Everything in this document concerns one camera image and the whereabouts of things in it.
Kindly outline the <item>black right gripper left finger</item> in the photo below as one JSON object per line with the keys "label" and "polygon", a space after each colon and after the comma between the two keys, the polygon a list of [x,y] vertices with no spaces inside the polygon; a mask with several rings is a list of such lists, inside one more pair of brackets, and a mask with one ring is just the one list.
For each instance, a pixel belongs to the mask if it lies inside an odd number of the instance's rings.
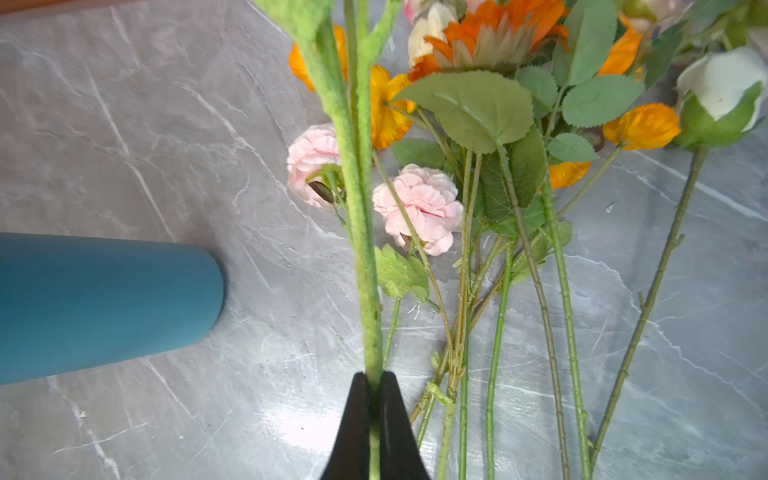
{"label": "black right gripper left finger", "polygon": [[334,446],[321,480],[367,480],[370,468],[371,398],[367,377],[353,376]]}

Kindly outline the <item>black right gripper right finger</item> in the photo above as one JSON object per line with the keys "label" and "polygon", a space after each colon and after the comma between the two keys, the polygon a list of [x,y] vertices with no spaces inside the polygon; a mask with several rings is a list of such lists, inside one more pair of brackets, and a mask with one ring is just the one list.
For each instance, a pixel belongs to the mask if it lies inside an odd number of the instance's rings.
{"label": "black right gripper right finger", "polygon": [[379,395],[380,478],[429,480],[393,372],[385,371]]}

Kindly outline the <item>pink peony flower stem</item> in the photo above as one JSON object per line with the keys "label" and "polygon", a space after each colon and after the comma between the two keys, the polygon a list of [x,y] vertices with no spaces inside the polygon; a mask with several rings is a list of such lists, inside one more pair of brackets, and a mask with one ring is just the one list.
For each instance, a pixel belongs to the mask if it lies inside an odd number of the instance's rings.
{"label": "pink peony flower stem", "polygon": [[[390,148],[400,163],[398,173],[373,190],[373,209],[380,214],[393,243],[375,249],[380,293],[395,301],[382,360],[390,355],[399,325],[402,299],[412,295],[442,314],[434,303],[432,267],[428,258],[449,251],[459,231],[463,206],[440,147],[427,140],[408,139],[412,122],[374,125],[372,146]],[[341,173],[341,151],[331,123],[313,125],[289,146],[288,187],[305,203],[322,208],[342,207],[346,195]]]}

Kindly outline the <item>teal ceramic vase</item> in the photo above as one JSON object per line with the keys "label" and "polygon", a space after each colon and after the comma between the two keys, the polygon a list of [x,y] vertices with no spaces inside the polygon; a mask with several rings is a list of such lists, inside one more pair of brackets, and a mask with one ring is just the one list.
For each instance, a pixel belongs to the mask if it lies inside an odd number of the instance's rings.
{"label": "teal ceramic vase", "polygon": [[193,345],[225,293],[219,263],[194,245],[4,233],[1,382]]}

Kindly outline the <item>orange gerbera flower stem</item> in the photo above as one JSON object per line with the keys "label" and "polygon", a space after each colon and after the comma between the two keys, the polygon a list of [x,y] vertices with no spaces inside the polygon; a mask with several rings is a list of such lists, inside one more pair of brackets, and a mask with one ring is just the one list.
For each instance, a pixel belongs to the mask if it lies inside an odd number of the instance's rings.
{"label": "orange gerbera flower stem", "polygon": [[469,347],[486,306],[506,304],[515,274],[540,278],[541,262],[560,253],[564,230],[553,206],[547,146],[564,87],[552,54],[575,35],[563,1],[462,1],[461,17],[430,27],[433,11],[413,26],[409,86],[399,101],[433,136],[459,192],[462,220],[458,311],[434,379],[412,417],[427,426],[444,408],[437,466],[468,446]]}

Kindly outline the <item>white rose flower stem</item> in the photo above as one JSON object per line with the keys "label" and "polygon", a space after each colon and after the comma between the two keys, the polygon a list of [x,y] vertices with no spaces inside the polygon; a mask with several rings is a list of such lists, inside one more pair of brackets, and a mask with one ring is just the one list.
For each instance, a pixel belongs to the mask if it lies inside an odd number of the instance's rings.
{"label": "white rose flower stem", "polygon": [[683,221],[707,156],[713,149],[738,142],[758,124],[761,105],[767,97],[767,65],[757,51],[746,46],[708,54],[682,71],[676,80],[676,90],[681,128],[676,142],[692,152],[692,160],[648,295],[638,297],[641,314],[593,443],[591,467],[597,466],[637,347],[655,309],[671,256],[685,239]]}

